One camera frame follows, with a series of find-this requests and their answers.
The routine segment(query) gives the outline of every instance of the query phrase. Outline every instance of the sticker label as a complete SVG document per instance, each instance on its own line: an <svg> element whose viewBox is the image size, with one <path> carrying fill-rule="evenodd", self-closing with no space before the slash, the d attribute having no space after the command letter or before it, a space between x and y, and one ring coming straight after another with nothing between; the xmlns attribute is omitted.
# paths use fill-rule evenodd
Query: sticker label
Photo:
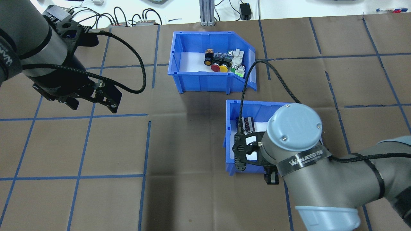
<svg viewBox="0 0 411 231"><path fill-rule="evenodd" d="M331 153L329 153L324 146L316 146L278 163L278 172L280 175L285 176L296 170L302 169L311 164L315 164L315 162L325 159L330 155Z"/></svg>

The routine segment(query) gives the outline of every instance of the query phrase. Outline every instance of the wire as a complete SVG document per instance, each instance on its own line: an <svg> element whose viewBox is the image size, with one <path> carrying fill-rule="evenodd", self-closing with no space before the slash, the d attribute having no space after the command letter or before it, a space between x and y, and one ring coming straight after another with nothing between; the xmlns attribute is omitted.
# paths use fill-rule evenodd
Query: wire
<svg viewBox="0 0 411 231"><path fill-rule="evenodd" d="M391 158L391 157L411 158L411 154L395 152L395 153L383 153L383 154L355 157L355 158L350 158L350 159L340 159L334 156L330 156L330 159L336 162L339 162L339 163L352 163L352 162L363 161L367 159L382 159L382 158Z"/></svg>
<svg viewBox="0 0 411 231"><path fill-rule="evenodd" d="M62 69L62 70L67 70L67 71L71 71L71 72L76 72L76 73L79 73L79 74L84 74L84 75L87 75L89 77L99 79L99 80L102 80L102 81L105 81L105 82L110 82L110 83L120 87L121 89L124 89L124 90L126 90L130 93L133 93L133 94L142 93L145 89L145 86L146 86L146 75L145 75L143 60L141 59L141 57L137 53L137 51L130 44L128 44L126 41L124 41L123 39L117 37L116 35L113 35L110 32L101 30L97 35L105 35L105 36L108 36L108 37L112 37L112 38L120 41L121 43L123 43L125 46L127 46L134 53L134 55L137 57L137 59L140 62L141 72L143 73L143 85L142 85L141 89L133 90L133 89L128 88L125 85L123 85L123 84L121 84L121 83L119 83L119 82L117 82L113 79L109 79L109 78L106 78L104 76L100 76L100 75L97 75L97 74L94 74L94 73L91 73L91 72L86 72L86 71L83 71L83 70L80 70L80 69L77 69L77 68L66 67L66 66L56 65L56 64L26 64L26 65L23 65L23 70L36 69L36 68Z"/></svg>
<svg viewBox="0 0 411 231"><path fill-rule="evenodd" d="M127 26L127 18L126 18L126 14L124 13L124 11L123 11L120 7L115 7L115 8L114 8L114 18L115 18L115 21L117 22L117 25L118 25L118 20L117 20L117 16L115 15L115 10L116 10L116 9L120 9L120 10L121 10L121 12L123 13L123 16L124 16L124 21L125 21L126 26Z"/></svg>
<svg viewBox="0 0 411 231"><path fill-rule="evenodd" d="M86 21L87 19L94 18L94 17L97 17L97 18L96 18L96 21L94 22L94 24L91 26L91 28L93 28L97 24L97 22L99 20L99 17L100 17L100 14L96 14L96 15L90 16L88 18L85 18L83 20L80 20L80 21L78 21L78 23L81 23L82 21Z"/></svg>
<svg viewBox="0 0 411 231"><path fill-rule="evenodd" d="M150 9L154 10L153 8L147 8L147 9L144 9L144 10L143 10L143 12L141 13L141 16L143 17L143 19L144 19L144 12L145 12L146 10L150 10Z"/></svg>
<svg viewBox="0 0 411 231"><path fill-rule="evenodd" d="M101 15L110 15L111 19L113 20L113 23L115 24L115 19L114 19L114 17L113 17L111 14L109 14L109 13L102 13Z"/></svg>
<svg viewBox="0 0 411 231"><path fill-rule="evenodd" d="M139 19L140 19L140 21L141 21L140 15L139 15L139 14L134 14L133 17L131 18L131 21L132 21L132 22L134 21L134 17L135 17L135 16L138 16Z"/></svg>
<svg viewBox="0 0 411 231"><path fill-rule="evenodd" d="M297 97L295 97L295 95L291 92L291 90L288 88L287 84L284 82L284 79L281 77L281 75L278 73L277 69L271 65L271 63L269 63L268 61L265 60L256 60L251 66L250 69L247 72L247 75L245 76L245 82L244 82L244 88L242 89L242 93L241 93L241 103L240 103L240 117L238 117L238 130L239 132L242 132L242 105L244 102L244 95L245 95L245 90L247 89L247 83L248 83L248 78L250 77L251 71L253 70L254 66L259 63L262 62L264 64L266 64L270 69L272 69L272 71L274 72L274 74L277 76L278 80L280 80L281 84L283 85L284 89L287 91L287 93L291 96L291 98L293 98L293 100L300 104L300 101L297 99Z"/></svg>
<svg viewBox="0 0 411 231"><path fill-rule="evenodd" d="M214 6L214 10L215 10L215 12L217 13L217 17L218 17L218 20L214 17L215 20L216 20L216 21L220 21L220 15L218 14L217 9L215 8L215 6Z"/></svg>
<svg viewBox="0 0 411 231"><path fill-rule="evenodd" d="M219 2L217 5L214 5L215 7L220 5L224 0L221 0L221 2Z"/></svg>
<svg viewBox="0 0 411 231"><path fill-rule="evenodd" d="M127 20L127 22L131 25L131 26L135 26L137 25L137 22L134 20Z"/></svg>
<svg viewBox="0 0 411 231"><path fill-rule="evenodd" d="M161 20L160 15L157 13L157 11L153 10L153 9L149 9L148 11L145 12L145 18L147 19L147 13L153 11L154 13L157 14L158 18L160 19L160 24L163 25L163 21Z"/></svg>
<svg viewBox="0 0 411 231"><path fill-rule="evenodd" d="M98 27L99 27L99 19L100 19L102 16L105 16L106 18L108 18L109 21L110 21L110 24L113 25L113 21L110 19L110 17L108 17L108 16L105 15L105 14L101 14L101 15L97 18L96 29L98 29Z"/></svg>
<svg viewBox="0 0 411 231"><path fill-rule="evenodd" d="M74 16L76 16L78 13L83 12L83 11L92 11L92 12L94 12L96 15L99 14L99 13L97 13L96 11L94 11L94 10L92 10L92 9L82 9L82 10L79 10L79 11L77 11L76 13L74 13L72 17L74 18Z"/></svg>
<svg viewBox="0 0 411 231"><path fill-rule="evenodd" d="M235 10L235 11L240 15L240 17L239 17L236 21L240 20L240 18L241 18L240 12L238 12L238 10L236 10L236 9L233 7L233 5L231 4L231 0L229 0L229 2L230 2L231 8L232 8L233 10Z"/></svg>

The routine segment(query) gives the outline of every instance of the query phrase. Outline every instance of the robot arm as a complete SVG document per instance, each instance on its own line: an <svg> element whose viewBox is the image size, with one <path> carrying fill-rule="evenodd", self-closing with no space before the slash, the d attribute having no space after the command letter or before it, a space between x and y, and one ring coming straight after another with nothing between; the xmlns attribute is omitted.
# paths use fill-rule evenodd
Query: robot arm
<svg viewBox="0 0 411 231"><path fill-rule="evenodd" d="M77 46L96 46L97 35L103 33L73 21L73 12L50 6L41 15L28 0L0 1L0 85L23 72L33 80L33 88L49 101L57 100L76 110L76 98L82 98L116 113L122 93L114 81L95 83L85 72L63 68L22 70L25 65L49 64L85 71L74 52ZM145 88L145 72L141 58L135 54L142 66L143 87L134 93L140 93Z"/></svg>
<svg viewBox="0 0 411 231"><path fill-rule="evenodd" d="M307 230L351 231L360 225L356 208L382 197L411 227L411 136L382 141L338 159L319 142L321 132L320 117L313 109L288 104L270 118L266 132L255 134L254 149L263 159L258 163L278 169ZM233 150L244 160L242 140Z"/></svg>

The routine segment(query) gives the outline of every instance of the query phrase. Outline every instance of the black cable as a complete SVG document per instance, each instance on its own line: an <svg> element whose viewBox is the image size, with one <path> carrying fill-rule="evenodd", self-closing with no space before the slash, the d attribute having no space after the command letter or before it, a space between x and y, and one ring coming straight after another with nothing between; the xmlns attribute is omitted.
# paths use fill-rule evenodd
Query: black cable
<svg viewBox="0 0 411 231"><path fill-rule="evenodd" d="M218 16L218 20L216 20L216 21L220 21L220 15L218 14L217 9L215 7L214 7L214 10L215 10L215 12L217 13L217 16Z"/></svg>
<svg viewBox="0 0 411 231"><path fill-rule="evenodd" d="M105 82L110 82L110 83L112 83L112 84L114 84L114 85L130 92L130 93L133 93L133 94L142 93L145 89L145 86L146 86L146 75L145 75L143 60L141 59L141 57L137 53L137 51L130 44L128 44L126 41L124 41L123 39L117 37L116 35L113 35L110 32L101 30L97 35L105 35L105 36L108 36L108 37L112 37L112 38L120 41L121 43L123 43L125 46L127 46L127 48L129 48L134 53L134 55L137 57L137 59L140 62L141 72L143 73L143 85L142 85L141 89L133 90L133 89L128 88L125 85L123 85L123 84L121 84L121 83L119 83L119 82L117 82L113 79L109 79L109 78L106 78L104 76L100 76L100 75L97 75L97 74L94 74L94 73L91 73L91 72L86 72L86 71L83 71L83 70L80 70L80 69L77 69L77 68L66 67L66 66L61 66L61 65L56 65L56 64L27 64L27 65L23 65L23 70L36 69L36 68L62 69L62 70L67 70L67 71L71 71L71 72L76 72L76 73L79 73L79 74L84 74L84 75L87 75L89 77L96 78L96 79L99 79L99 80L102 80L102 81L105 81Z"/></svg>
<svg viewBox="0 0 411 231"><path fill-rule="evenodd" d="M80 21L78 21L78 23L81 23L82 21L86 21L87 19L90 19L90 18L93 18L93 17L97 17L97 18L96 18L96 21L95 21L94 24L91 26L91 28L93 28L93 27L97 24L97 22L98 22L98 20L99 20L99 17L100 17L100 14L96 14L96 15L90 16L90 17L88 17L88 18L85 18L85 19L83 19L83 20L80 20Z"/></svg>
<svg viewBox="0 0 411 231"><path fill-rule="evenodd" d="M145 12L146 10L150 10L150 9L154 10L153 8L147 8L147 9L144 9L144 10L143 10L143 12L141 13L141 17L143 17L143 19L144 19L144 12Z"/></svg>
<svg viewBox="0 0 411 231"><path fill-rule="evenodd" d="M138 16L138 17L139 17L139 19L140 19L140 21L141 21L141 17L140 17L140 15L139 15L139 14L134 14L134 15L133 15L133 17L131 18L131 21L134 21L134 17L135 17L135 16Z"/></svg>
<svg viewBox="0 0 411 231"><path fill-rule="evenodd" d="M229 2L230 2L231 8L232 8L233 10L235 10L235 11L240 15L240 17L239 17L236 21L240 20L240 19L241 19L241 14L240 14L240 12L238 12L238 10L236 10L236 9L233 7L233 5L231 4L231 0L229 0Z"/></svg>
<svg viewBox="0 0 411 231"><path fill-rule="evenodd" d="M115 10L116 9L120 9L121 10L121 12L123 13L123 16L124 16L124 21L125 21L125 23L126 23L126 26L127 26L127 18L126 18L126 14L124 13L124 11L120 8L120 7L115 7L114 8L114 18L115 18L115 21L117 22L117 25L118 25L118 19L117 19L117 16L115 15Z"/></svg>
<svg viewBox="0 0 411 231"><path fill-rule="evenodd" d="M351 155L355 155L357 157L363 157L360 153L351 153ZM380 187L380 194L378 195L378 199L381 199L384 197L385 194L385 183L384 179L382 178L380 172L378 171L377 167L372 163L369 159L364 160L364 162L369 166L369 168L372 170L374 173L375 177L377 178L378 181L378 186Z"/></svg>
<svg viewBox="0 0 411 231"><path fill-rule="evenodd" d="M111 14L109 14L109 13L102 13L101 15L110 15L111 19L113 20L113 24L115 24L115 19L114 19L114 17L113 17Z"/></svg>
<svg viewBox="0 0 411 231"><path fill-rule="evenodd" d="M135 26L137 25L137 22L134 20L127 20L127 22L131 25L131 26Z"/></svg>
<svg viewBox="0 0 411 231"><path fill-rule="evenodd" d="M160 19L160 24L163 25L163 21L161 20L160 15L157 13L157 11L155 11L155 10L153 10L153 9L149 9L148 11L145 12L145 18L147 19L147 13L150 12L150 11L152 11L152 12L154 12L154 13L157 14L158 18Z"/></svg>
<svg viewBox="0 0 411 231"><path fill-rule="evenodd" d="M76 13L73 14L72 18L74 18L74 16L76 16L78 13L83 12L83 11L92 11L92 12L94 12L96 15L99 14L99 13L97 13L96 11L88 8L88 9L82 9L82 10L77 11Z"/></svg>
<svg viewBox="0 0 411 231"><path fill-rule="evenodd" d="M284 79L281 77L281 75L278 73L277 69L271 65L271 63L269 63L268 61L265 60L256 60L251 66L250 69L247 72L247 75L245 76L245 82L244 82L244 88L242 89L242 93L241 93L241 103L240 103L240 116L238 117L238 132L242 132L242 105L244 103L244 95L245 95L245 90L247 89L247 83L248 83L248 78L250 77L251 71L253 70L254 66L259 63L262 62L264 64L266 64L270 69L272 69L272 71L274 72L274 74L277 76L278 80L280 80L281 84L283 85L284 89L287 91L287 93L291 96L291 98L293 98L293 100L300 104L300 101L297 99L297 97L291 92L291 90L288 88L287 84L284 82Z"/></svg>
<svg viewBox="0 0 411 231"><path fill-rule="evenodd" d="M100 19L102 16L105 16L106 18L108 18L109 21L110 21L110 24L113 25L113 21L110 19L110 17L108 17L108 16L105 15L105 14L101 14L101 15L97 18L96 29L99 28L99 19Z"/></svg>
<svg viewBox="0 0 411 231"><path fill-rule="evenodd" d="M334 157L334 156L330 156L330 159L334 160L336 162L339 162L339 163L352 163L352 162L363 161L363 160L367 160L367 159L382 159L382 158L391 158L391 157L411 158L411 154L409 154L409 153L400 153L400 152L382 153L382 154L355 157L355 158L349 158L349 159L340 159L340 158L337 158L337 157Z"/></svg>
<svg viewBox="0 0 411 231"><path fill-rule="evenodd" d="M217 5L214 5L215 7L220 5L224 0L221 0L221 2L219 2Z"/></svg>

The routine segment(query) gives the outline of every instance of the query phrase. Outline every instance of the black cylindrical component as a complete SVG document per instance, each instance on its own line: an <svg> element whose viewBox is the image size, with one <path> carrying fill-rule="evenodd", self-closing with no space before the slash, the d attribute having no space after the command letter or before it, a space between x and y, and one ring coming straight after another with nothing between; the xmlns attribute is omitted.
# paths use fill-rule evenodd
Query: black cylindrical component
<svg viewBox="0 0 411 231"><path fill-rule="evenodd" d="M206 53L205 56L204 56L204 64L207 65L207 66L211 66L212 58L213 58L212 53Z"/></svg>
<svg viewBox="0 0 411 231"><path fill-rule="evenodd" d="M64 61L63 66L85 70L79 60L73 56ZM66 70L54 70L43 76L27 76L47 93L54 96L65 96L72 94L79 88L93 83L86 75L74 74Z"/></svg>

